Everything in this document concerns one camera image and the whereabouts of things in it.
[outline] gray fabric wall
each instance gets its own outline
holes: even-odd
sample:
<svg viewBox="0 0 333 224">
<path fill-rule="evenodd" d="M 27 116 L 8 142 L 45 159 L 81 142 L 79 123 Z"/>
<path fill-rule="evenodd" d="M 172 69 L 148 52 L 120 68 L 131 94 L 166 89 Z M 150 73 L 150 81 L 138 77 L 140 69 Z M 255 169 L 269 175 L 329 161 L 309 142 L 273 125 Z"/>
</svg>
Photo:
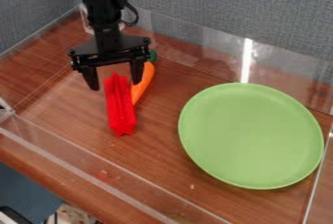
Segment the gray fabric wall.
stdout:
<svg viewBox="0 0 333 224">
<path fill-rule="evenodd" d="M 73 0 L 0 0 L 0 54 L 73 7 Z"/>
<path fill-rule="evenodd" d="M 154 13 L 329 59 L 333 0 L 131 0 Z"/>
</svg>

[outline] orange carrot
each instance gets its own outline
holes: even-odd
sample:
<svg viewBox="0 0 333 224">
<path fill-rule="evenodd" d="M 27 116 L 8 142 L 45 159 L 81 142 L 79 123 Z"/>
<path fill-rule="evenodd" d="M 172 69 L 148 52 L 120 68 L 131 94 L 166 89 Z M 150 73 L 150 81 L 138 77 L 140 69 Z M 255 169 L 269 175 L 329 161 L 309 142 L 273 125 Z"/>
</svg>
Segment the orange carrot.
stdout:
<svg viewBox="0 0 333 224">
<path fill-rule="evenodd" d="M 131 103 L 132 105 L 135 105 L 135 103 L 138 102 L 142 94 L 144 93 L 150 83 L 151 83 L 151 80 L 152 80 L 152 77 L 154 77 L 154 74 L 155 74 L 155 67 L 154 67 L 154 64 L 147 61 L 144 62 L 144 70 L 143 70 L 143 75 L 142 75 L 142 81 L 139 84 L 136 85 L 131 85 Z"/>
</svg>

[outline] metal bracket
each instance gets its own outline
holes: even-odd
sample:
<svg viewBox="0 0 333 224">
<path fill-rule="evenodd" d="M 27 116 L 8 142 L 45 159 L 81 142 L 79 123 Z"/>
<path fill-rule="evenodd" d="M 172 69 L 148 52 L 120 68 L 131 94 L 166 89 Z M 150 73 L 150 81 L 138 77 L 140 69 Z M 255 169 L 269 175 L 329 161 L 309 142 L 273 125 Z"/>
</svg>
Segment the metal bracket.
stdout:
<svg viewBox="0 0 333 224">
<path fill-rule="evenodd" d="M 15 110 L 5 102 L 5 100 L 0 97 L 0 124 L 15 114 Z"/>
</svg>

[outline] wooden surface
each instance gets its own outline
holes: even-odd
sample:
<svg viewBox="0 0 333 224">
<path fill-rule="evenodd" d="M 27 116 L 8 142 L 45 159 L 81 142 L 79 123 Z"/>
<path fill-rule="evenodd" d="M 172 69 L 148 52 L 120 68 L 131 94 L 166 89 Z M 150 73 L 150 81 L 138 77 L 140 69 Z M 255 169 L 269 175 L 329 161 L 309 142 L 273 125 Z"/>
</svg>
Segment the wooden surface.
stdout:
<svg viewBox="0 0 333 224">
<path fill-rule="evenodd" d="M 164 57 L 156 63 L 154 83 L 136 106 L 138 128 L 134 136 L 113 137 L 107 125 L 103 91 L 89 91 L 80 75 L 71 72 L 67 49 L 88 39 L 81 33 L 76 16 L 0 61 L 0 96 L 16 105 L 20 115 L 44 129 L 231 223 L 301 223 L 314 174 L 279 190 L 245 190 L 206 175 L 180 147 L 176 122 L 186 101 L 206 87 L 237 79 L 239 62 L 227 55 L 140 29 L 127 31 L 152 37 L 155 49 Z M 100 81 L 112 71 L 127 75 L 128 67 L 124 64 L 103 67 L 99 69 Z M 267 67 L 253 67 L 253 71 L 254 81 L 270 83 L 314 108 L 329 109 L 330 87 L 313 85 L 309 79 Z M 326 136 L 331 117 L 317 111 L 311 114 Z M 156 222 L 4 136 L 0 138 L 0 156 L 11 167 L 105 223 Z M 329 177 L 322 180 L 326 180 L 326 185 L 330 184 Z"/>
</svg>

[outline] green plate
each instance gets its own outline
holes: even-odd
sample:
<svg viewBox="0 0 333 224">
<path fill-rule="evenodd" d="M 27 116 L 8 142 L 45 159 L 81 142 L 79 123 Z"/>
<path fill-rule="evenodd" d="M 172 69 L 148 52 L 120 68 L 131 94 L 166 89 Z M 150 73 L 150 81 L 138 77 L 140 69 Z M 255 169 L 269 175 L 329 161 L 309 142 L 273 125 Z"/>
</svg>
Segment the green plate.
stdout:
<svg viewBox="0 0 333 224">
<path fill-rule="evenodd" d="M 313 172 L 322 156 L 322 133 L 310 112 L 265 86 L 207 88 L 187 102 L 178 128 L 195 164 L 243 188 L 291 185 Z"/>
</svg>

